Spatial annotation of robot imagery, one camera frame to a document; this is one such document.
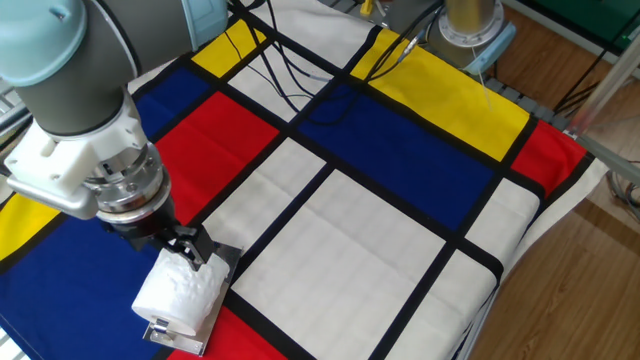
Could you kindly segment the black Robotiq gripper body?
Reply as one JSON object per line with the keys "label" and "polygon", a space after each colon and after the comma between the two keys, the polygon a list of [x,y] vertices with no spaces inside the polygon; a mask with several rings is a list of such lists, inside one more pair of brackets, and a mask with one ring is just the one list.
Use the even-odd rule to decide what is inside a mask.
{"label": "black Robotiq gripper body", "polygon": [[175,205],[169,193],[128,212],[99,212],[98,219],[105,231],[116,234],[136,251],[147,244],[163,247],[176,238]]}

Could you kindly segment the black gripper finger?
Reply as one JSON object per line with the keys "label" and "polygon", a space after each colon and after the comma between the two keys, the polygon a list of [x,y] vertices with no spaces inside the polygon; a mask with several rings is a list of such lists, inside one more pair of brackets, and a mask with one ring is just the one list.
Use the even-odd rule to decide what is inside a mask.
{"label": "black gripper finger", "polygon": [[167,249],[185,259],[193,271],[206,264],[215,250],[214,242],[202,225],[173,226]]}

